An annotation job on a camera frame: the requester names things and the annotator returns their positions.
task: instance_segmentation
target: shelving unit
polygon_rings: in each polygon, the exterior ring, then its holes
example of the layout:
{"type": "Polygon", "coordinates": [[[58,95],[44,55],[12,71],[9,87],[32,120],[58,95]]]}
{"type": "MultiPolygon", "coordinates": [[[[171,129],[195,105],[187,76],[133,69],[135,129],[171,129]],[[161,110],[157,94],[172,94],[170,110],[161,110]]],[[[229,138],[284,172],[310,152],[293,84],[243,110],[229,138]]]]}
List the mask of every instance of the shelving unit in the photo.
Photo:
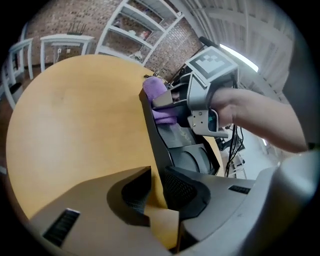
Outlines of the shelving unit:
{"type": "Polygon", "coordinates": [[[131,6],[128,4],[129,0],[123,0],[120,5],[115,9],[114,13],[110,17],[109,21],[105,25],[105,28],[101,34],[101,37],[98,41],[97,47],[95,49],[95,54],[107,54],[116,56],[128,61],[135,62],[137,64],[140,64],[144,66],[152,53],[155,51],[157,46],[160,44],[160,42],[166,37],[166,35],[170,32],[170,30],[184,17],[183,14],[176,13],[164,0],[136,0],[136,2],[144,5],[147,9],[155,13],[161,18],[161,22],[164,19],[170,19],[175,18],[174,22],[168,27],[168,29],[164,29],[160,23],[157,23],[155,20],[153,20],[151,17],[143,13],[142,11],[138,10],[137,8],[131,6]],[[153,32],[160,31],[162,32],[162,35],[158,39],[157,42],[155,42],[154,45],[151,45],[150,43],[146,42],[142,38],[124,30],[119,27],[113,26],[113,23],[118,16],[118,14],[121,14],[125,17],[130,18],[131,20],[134,20],[135,22],[141,24],[148,30],[153,32]],[[138,42],[141,44],[141,48],[146,46],[150,49],[147,56],[144,58],[142,62],[139,62],[133,58],[130,58],[129,56],[125,55],[124,53],[121,53],[119,51],[116,51],[108,46],[104,46],[103,42],[107,36],[108,31],[115,32],[117,34],[120,34],[126,38],[129,38],[135,42],[138,42]]]}
{"type": "Polygon", "coordinates": [[[147,29],[151,31],[166,31],[162,26],[160,26],[148,15],[127,3],[123,6],[121,14],[129,17],[132,20],[135,20],[136,22],[140,23],[141,25],[145,26],[147,29]]]}
{"type": "Polygon", "coordinates": [[[142,45],[145,45],[146,47],[148,47],[150,49],[153,47],[151,44],[147,43],[142,38],[137,37],[136,35],[131,34],[128,31],[125,31],[125,30],[123,30],[121,28],[118,28],[116,26],[110,26],[109,30],[111,30],[113,32],[116,32],[118,34],[121,34],[121,35],[125,36],[126,38],[130,38],[130,39],[132,39],[132,40],[134,40],[134,41],[136,41],[136,42],[138,42],[138,43],[140,43],[142,45]]]}

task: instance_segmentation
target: white shelf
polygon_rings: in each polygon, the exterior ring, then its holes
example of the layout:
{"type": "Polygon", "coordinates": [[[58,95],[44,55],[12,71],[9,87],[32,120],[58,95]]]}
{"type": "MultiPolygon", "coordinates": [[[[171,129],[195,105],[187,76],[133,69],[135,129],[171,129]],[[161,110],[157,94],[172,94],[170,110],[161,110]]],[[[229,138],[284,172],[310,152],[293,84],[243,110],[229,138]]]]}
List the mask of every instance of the white shelf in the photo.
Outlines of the white shelf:
{"type": "Polygon", "coordinates": [[[138,60],[135,60],[133,58],[130,58],[129,56],[123,54],[122,52],[119,52],[119,51],[116,51],[114,49],[111,49],[107,46],[100,46],[99,48],[99,53],[103,53],[103,54],[107,54],[107,55],[112,55],[112,56],[115,56],[115,57],[118,57],[118,58],[121,58],[121,59],[124,59],[124,60],[127,60],[127,61],[130,61],[130,62],[134,62],[134,63],[137,63],[139,65],[142,65],[141,62],[139,62],[138,60]]]}
{"type": "Polygon", "coordinates": [[[163,19],[178,18],[176,12],[164,0],[136,0],[163,19]]]}
{"type": "Polygon", "coordinates": [[[127,3],[123,6],[121,13],[137,21],[138,23],[150,29],[151,31],[165,32],[165,29],[162,26],[160,26],[157,22],[155,22],[152,18],[150,18],[148,15],[146,15],[142,11],[134,8],[133,6],[127,3]]]}
{"type": "Polygon", "coordinates": [[[123,30],[121,28],[118,28],[116,26],[110,26],[109,30],[114,31],[114,32],[116,32],[118,34],[124,35],[125,37],[130,38],[130,39],[132,39],[132,40],[134,40],[134,41],[136,41],[136,42],[138,42],[140,44],[143,44],[143,45],[145,45],[146,47],[148,47],[150,49],[153,48],[153,46],[150,43],[147,43],[142,38],[137,37],[136,35],[133,35],[133,34],[129,33],[128,31],[125,31],[125,30],[123,30]]]}

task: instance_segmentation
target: wrist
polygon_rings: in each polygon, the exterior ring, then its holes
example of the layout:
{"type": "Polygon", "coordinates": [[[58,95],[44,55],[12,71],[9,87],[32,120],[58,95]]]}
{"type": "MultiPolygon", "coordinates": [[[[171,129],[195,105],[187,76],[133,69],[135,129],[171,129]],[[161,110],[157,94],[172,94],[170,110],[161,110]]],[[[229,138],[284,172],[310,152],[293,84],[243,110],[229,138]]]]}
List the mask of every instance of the wrist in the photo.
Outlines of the wrist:
{"type": "Polygon", "coordinates": [[[238,125],[246,111],[246,106],[250,99],[250,93],[251,91],[246,89],[232,89],[229,104],[231,107],[232,122],[235,125],[238,125]]]}

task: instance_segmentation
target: vent grille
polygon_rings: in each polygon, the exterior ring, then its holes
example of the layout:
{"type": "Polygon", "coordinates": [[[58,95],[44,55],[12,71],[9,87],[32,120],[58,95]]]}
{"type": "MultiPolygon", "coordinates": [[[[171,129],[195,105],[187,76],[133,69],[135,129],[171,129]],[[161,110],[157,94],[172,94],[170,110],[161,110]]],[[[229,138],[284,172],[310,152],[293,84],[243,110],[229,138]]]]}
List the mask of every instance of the vent grille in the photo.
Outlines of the vent grille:
{"type": "Polygon", "coordinates": [[[138,213],[144,214],[150,190],[150,174],[145,172],[125,185],[121,194],[123,200],[129,207],[133,208],[138,213]]]}
{"type": "Polygon", "coordinates": [[[166,200],[168,206],[175,211],[179,211],[197,196],[197,190],[194,186],[186,183],[169,171],[165,172],[163,190],[167,195],[166,200]]]}
{"type": "Polygon", "coordinates": [[[242,193],[242,194],[246,194],[246,195],[250,192],[250,188],[243,187],[243,186],[236,186],[236,185],[232,185],[231,187],[229,187],[229,190],[234,191],[234,192],[238,192],[238,193],[242,193]]]}
{"type": "Polygon", "coordinates": [[[58,219],[43,234],[43,237],[60,247],[75,224],[80,212],[72,209],[66,209],[58,219]]]}

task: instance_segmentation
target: human arm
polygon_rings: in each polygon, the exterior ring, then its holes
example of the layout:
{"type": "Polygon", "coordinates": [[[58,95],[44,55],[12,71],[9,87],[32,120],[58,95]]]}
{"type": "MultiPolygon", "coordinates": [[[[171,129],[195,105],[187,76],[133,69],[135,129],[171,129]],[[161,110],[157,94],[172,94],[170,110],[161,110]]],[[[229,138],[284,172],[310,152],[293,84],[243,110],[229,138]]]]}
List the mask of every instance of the human arm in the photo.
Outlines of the human arm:
{"type": "Polygon", "coordinates": [[[233,123],[289,152],[307,150],[298,118],[288,104],[250,90],[221,88],[213,95],[211,107],[218,113],[220,126],[233,123]]]}

